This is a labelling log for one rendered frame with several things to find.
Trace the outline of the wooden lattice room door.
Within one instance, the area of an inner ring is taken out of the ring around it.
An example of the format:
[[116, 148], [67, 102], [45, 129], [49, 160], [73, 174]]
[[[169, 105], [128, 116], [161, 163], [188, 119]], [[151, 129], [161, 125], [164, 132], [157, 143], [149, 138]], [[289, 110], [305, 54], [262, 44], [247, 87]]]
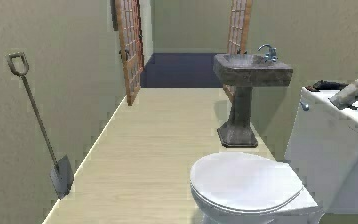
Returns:
[[232, 0], [227, 41], [228, 54], [246, 52], [252, 5], [253, 0]]
[[123, 74], [127, 104], [132, 106], [141, 88], [144, 54], [139, 0], [115, 0], [120, 50], [128, 49], [130, 58], [123, 57]]

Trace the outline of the silver sink faucet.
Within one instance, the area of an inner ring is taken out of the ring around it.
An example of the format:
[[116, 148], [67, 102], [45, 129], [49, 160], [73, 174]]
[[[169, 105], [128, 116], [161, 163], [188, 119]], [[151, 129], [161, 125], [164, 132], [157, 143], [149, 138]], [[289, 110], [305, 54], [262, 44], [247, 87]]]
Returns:
[[258, 50], [261, 50], [262, 48], [267, 47], [268, 48], [268, 52], [265, 54], [264, 58], [265, 61], [272, 61], [272, 62], [276, 62], [278, 57], [277, 57], [277, 52], [276, 52], [276, 48], [272, 47], [270, 44], [263, 44], [261, 45]]

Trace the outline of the flat black object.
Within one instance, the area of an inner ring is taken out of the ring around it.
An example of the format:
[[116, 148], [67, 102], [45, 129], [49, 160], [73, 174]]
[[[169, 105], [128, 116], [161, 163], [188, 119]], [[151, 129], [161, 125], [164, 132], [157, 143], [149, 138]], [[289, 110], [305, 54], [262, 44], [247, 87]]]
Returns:
[[306, 89], [311, 92], [320, 92], [321, 90], [342, 90], [346, 86], [346, 83], [320, 80], [313, 85], [306, 86]]

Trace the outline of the white toilet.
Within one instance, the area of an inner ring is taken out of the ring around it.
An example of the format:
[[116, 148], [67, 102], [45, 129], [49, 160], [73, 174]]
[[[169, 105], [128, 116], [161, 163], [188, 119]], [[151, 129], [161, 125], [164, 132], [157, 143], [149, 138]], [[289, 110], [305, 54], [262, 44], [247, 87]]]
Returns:
[[358, 214], [358, 101], [339, 110], [332, 90], [303, 89], [283, 160], [225, 151], [198, 159], [190, 189], [199, 224], [319, 224]]

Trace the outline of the grey stone pedestal sink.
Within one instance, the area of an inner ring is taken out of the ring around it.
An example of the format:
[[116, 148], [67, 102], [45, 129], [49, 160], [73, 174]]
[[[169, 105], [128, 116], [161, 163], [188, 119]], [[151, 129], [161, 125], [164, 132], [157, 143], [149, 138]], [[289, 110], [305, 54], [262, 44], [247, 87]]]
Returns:
[[286, 87], [293, 68], [280, 61], [266, 60], [261, 55], [217, 54], [213, 71], [234, 93], [228, 120], [217, 129], [221, 144], [232, 148], [255, 148], [258, 141], [251, 128], [251, 100], [254, 87]]

